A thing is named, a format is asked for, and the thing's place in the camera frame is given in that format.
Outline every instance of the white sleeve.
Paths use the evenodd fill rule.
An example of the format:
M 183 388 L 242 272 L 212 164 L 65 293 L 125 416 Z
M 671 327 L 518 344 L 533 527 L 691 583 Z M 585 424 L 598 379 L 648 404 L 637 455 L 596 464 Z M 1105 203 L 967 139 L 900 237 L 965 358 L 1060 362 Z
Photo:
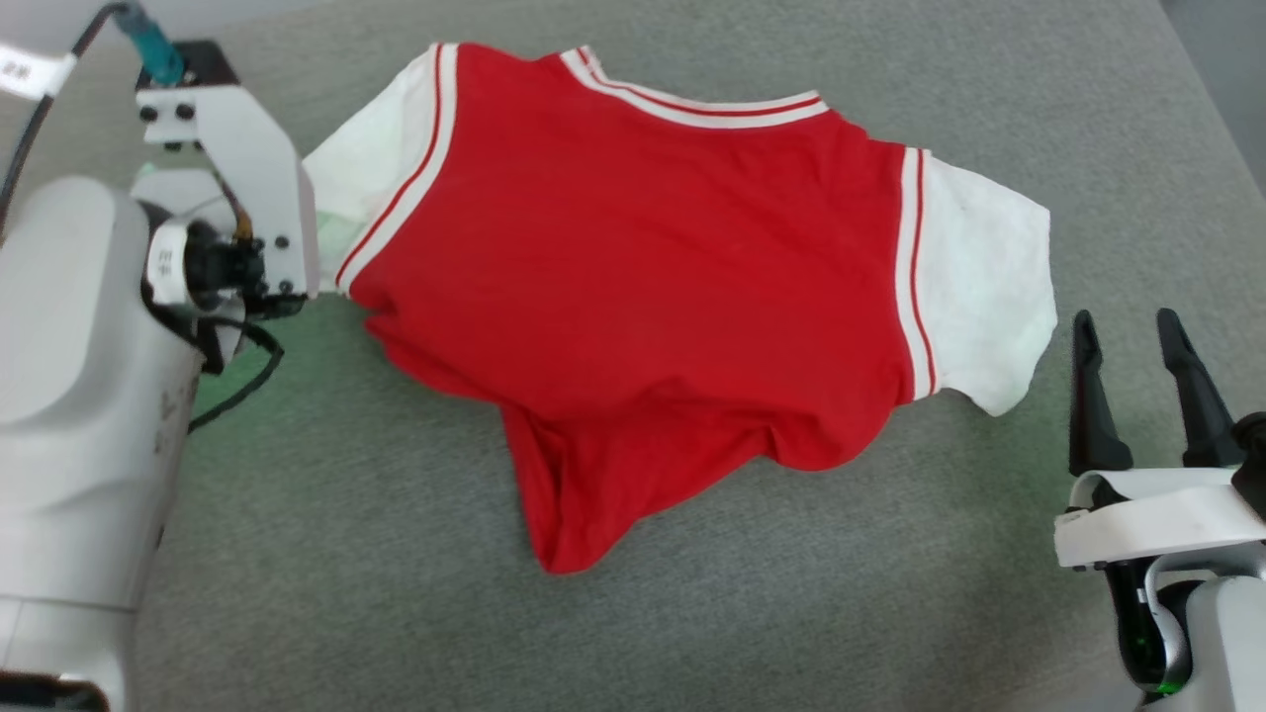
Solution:
M 436 46 L 304 158 L 316 199 L 322 290 L 430 143 Z
M 915 299 L 931 389 L 991 416 L 1024 398 L 1056 327 L 1050 212 L 923 152 Z

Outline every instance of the gray felt surface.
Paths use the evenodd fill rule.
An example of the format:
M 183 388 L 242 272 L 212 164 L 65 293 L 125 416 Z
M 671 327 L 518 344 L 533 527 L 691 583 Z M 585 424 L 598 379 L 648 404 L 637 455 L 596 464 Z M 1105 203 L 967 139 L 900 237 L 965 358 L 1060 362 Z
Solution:
M 1266 3 L 1162 0 L 1161 6 L 1266 193 Z
M 703 99 L 817 87 L 1052 210 L 1061 321 L 1094 310 L 1139 465 L 1184 448 L 1161 305 L 1234 413 L 1266 405 L 1266 203 L 1153 0 L 362 0 L 219 38 L 304 151 L 433 39 L 590 43 Z M 28 188 L 156 156 L 133 70 L 91 54 Z M 0 103 L 0 144 L 24 111 Z M 148 711 L 1036 709 L 1120 679 L 1105 587 L 1051 546 L 1066 328 L 1004 418 L 938 395 L 848 466 L 753 462 L 551 578 L 494 409 L 392 370 L 361 318 L 330 298 L 279 323 L 275 380 L 190 441 L 139 626 Z

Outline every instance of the red shirt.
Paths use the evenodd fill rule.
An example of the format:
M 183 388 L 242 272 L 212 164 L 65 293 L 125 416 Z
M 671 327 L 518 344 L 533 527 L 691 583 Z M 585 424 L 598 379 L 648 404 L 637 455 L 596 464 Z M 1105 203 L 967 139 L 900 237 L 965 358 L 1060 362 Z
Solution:
M 341 129 L 400 133 L 337 284 L 394 364 L 501 408 L 547 570 L 592 565 L 755 456 L 846 462 L 941 385 L 917 279 L 925 152 L 813 92 L 690 101 L 584 48 L 439 44 L 401 77 L 376 100 L 390 119 Z M 329 143 L 315 163 L 354 149 Z M 339 171 L 309 170 L 330 209 Z M 1039 272 L 1044 241 L 1043 222 Z

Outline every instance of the red and white stripe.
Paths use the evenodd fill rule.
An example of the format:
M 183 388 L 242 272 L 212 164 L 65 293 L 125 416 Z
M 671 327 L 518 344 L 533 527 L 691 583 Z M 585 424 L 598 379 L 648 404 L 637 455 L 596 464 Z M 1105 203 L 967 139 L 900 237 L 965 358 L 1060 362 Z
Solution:
M 348 251 L 343 266 L 334 276 L 334 284 L 343 293 L 351 289 L 361 270 L 386 247 L 396 231 L 418 208 L 418 204 L 436 182 L 436 176 L 439 175 L 439 168 L 448 156 L 448 147 L 453 139 L 453 123 L 457 117 L 457 44 L 433 44 L 428 49 L 428 53 L 433 54 L 430 71 L 420 81 L 424 82 L 424 86 L 429 84 L 430 91 L 434 92 L 430 143 L 417 168 L 401 181 L 382 214 L 373 220 Z
M 682 99 L 627 81 L 614 81 L 587 47 L 560 54 L 567 70 L 587 89 L 620 99 L 651 115 L 696 128 L 760 128 L 786 124 L 828 110 L 817 91 L 772 101 L 714 103 Z
M 923 162 L 919 148 L 906 148 L 901 162 L 901 222 L 896 233 L 896 313 L 910 351 L 913 386 L 910 400 L 937 391 L 937 369 L 932 342 L 919 313 L 919 247 L 923 242 Z

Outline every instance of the blue connector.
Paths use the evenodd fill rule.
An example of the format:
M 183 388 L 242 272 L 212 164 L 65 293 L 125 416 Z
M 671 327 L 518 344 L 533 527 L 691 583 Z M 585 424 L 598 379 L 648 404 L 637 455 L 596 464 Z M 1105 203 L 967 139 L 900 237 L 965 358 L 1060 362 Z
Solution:
M 153 77 L 154 84 L 171 86 L 185 76 L 185 60 L 171 42 L 149 19 L 139 3 L 128 3 L 128 9 L 115 13 L 114 22 L 128 35 L 141 53 L 141 65 Z

